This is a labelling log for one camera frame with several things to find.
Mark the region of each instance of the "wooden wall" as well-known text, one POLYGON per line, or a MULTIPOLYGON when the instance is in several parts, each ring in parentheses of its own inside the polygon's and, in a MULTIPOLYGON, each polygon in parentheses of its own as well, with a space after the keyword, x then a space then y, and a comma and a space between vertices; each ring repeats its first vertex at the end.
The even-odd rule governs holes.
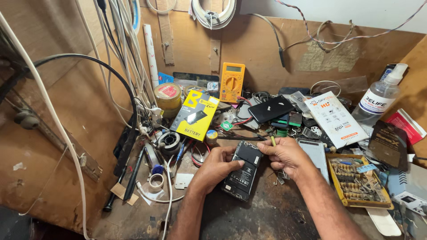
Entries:
MULTIPOLYGON (((21 10, 17 11, 14 10, 17 6, 15 2, 17 1, 9 1, 8 4, 1 5, 1 11, 5 15, 8 10, 15 11, 26 17, 25 21, 18 23, 13 21, 12 15, 6 15, 6 19, 9 22, 12 21, 13 30, 33 60, 55 53, 89 53, 91 51, 80 16, 71 3, 61 1, 58 5, 59 1, 56 2, 55 8, 67 16, 67 19, 55 20, 52 17, 56 16, 55 14, 43 11, 43 8, 49 8, 48 4, 43 8, 37 7, 36 11, 33 9, 36 6, 33 6, 30 1, 20 0, 21 10), (25 24, 39 27, 39 29, 29 34, 28 31, 31 29, 24 28, 25 24), (56 34, 58 31, 65 31, 65 33, 58 36, 56 34), (58 42, 64 40, 67 40, 64 46, 74 44, 76 41, 81 41, 84 46, 46 47, 56 46, 58 42)), ((94 13, 90 4, 87 7, 85 13, 86 11, 88 14, 94 13)), ((160 72, 218 74, 210 71, 210 30, 193 21, 186 12, 170 12, 175 65, 165 65, 157 14, 145 7, 141 8, 141 13, 142 23, 152 25, 160 72)), ((277 28, 283 47, 306 36, 301 20, 282 18, 270 18, 270 20, 277 28)), ((316 29, 319 24, 309 22, 309 28, 316 29)), ((339 40, 341 37, 336 35, 345 35, 347 31, 346 25, 331 24, 322 31, 322 37, 326 40, 339 40)), ((360 27, 352 36, 372 35, 382 31, 382 29, 360 27)), ((254 16, 236 14, 231 23, 222 29, 221 63, 227 61, 246 64, 244 83, 254 90, 267 90, 273 94, 283 86, 310 87, 320 80, 336 80, 353 76, 366 75, 371 83, 379 77, 386 64, 399 62, 423 36, 410 32, 392 32, 379 38, 351 41, 329 54, 323 53, 308 41, 286 51, 287 67, 282 68, 277 43, 267 23, 254 16)), ((142 30, 139 38, 141 57, 147 66, 142 30)), ((104 43, 98 44, 98 48, 101 58, 106 61, 104 43)), ((62 124, 103 168, 98 183, 85 176, 88 228, 91 230, 100 218, 101 209, 109 195, 109 188, 117 179, 112 174, 116 164, 112 150, 123 130, 123 125, 108 99, 98 65, 85 60, 63 62, 62 68, 59 69, 57 64, 47 64, 45 68, 40 69, 42 78, 49 79, 51 82, 48 84, 49 96, 62 124)), ((113 67, 122 73, 116 59, 113 61, 113 67)), ((129 106, 129 97, 115 78, 112 88, 116 101, 122 106, 129 106)), ((38 93, 34 82, 29 79, 20 83, 17 90, 21 89, 38 93)), ((25 212, 37 198, 62 153, 53 147, 39 131, 23 130, 14 124, 13 116, 14 112, 4 102, 0 106, 0 151, 2 152, 0 204, 25 212), (14 171, 13 166, 20 162, 26 169, 14 171)), ((75 167, 68 159, 60 163, 41 197, 42 201, 35 204, 30 215, 77 232, 82 231, 79 184, 75 167)))
MULTIPOLYGON (((424 37, 401 62, 409 66, 405 77, 399 84, 401 94, 382 119, 386 120, 402 108, 427 131, 427 37, 424 37)), ((418 157, 427 158, 426 138, 414 144, 413 147, 418 157)), ((416 162, 427 168, 426 160, 416 162)))

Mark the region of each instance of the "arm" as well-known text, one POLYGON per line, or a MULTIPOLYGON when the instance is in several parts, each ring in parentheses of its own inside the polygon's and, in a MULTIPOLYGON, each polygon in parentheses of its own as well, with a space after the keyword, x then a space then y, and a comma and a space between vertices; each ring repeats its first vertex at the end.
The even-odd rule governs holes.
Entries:
POLYGON ((308 155, 292 138, 276 138, 258 144, 269 155, 273 169, 283 170, 297 184, 322 239, 366 240, 308 155))
POLYGON ((244 161, 231 161, 236 147, 216 147, 212 149, 203 165, 194 175, 173 224, 168 240, 199 239, 203 204, 208 193, 228 176, 240 169, 244 161))

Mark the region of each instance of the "spray bottle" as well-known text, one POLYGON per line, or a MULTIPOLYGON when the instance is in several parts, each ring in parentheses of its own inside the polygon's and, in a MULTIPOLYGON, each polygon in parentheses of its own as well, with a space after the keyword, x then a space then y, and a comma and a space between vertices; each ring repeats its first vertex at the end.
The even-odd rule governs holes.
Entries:
POLYGON ((360 124, 372 127, 390 107, 400 93, 398 84, 403 78, 407 64, 396 64, 384 81, 374 82, 351 114, 360 124))

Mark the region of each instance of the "white wall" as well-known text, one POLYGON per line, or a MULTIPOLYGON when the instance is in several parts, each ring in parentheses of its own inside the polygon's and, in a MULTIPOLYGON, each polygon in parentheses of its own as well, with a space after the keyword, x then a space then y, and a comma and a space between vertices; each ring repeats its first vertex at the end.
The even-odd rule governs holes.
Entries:
MULTIPOLYGON (((306 20, 393 29, 402 24, 424 0, 281 0, 299 7, 306 20)), ((240 14, 258 13, 268 17, 301 19, 297 9, 274 0, 243 0, 240 14)), ((427 4, 399 30, 427 33, 427 4)))

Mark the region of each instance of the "yellow digital multimeter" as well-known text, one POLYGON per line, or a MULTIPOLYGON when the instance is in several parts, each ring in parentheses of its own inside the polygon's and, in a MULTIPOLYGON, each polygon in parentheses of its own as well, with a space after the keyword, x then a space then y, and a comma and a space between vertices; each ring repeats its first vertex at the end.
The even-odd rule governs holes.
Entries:
POLYGON ((221 89, 219 93, 221 102, 237 102, 237 96, 242 94, 244 73, 244 64, 229 62, 223 64, 221 89))

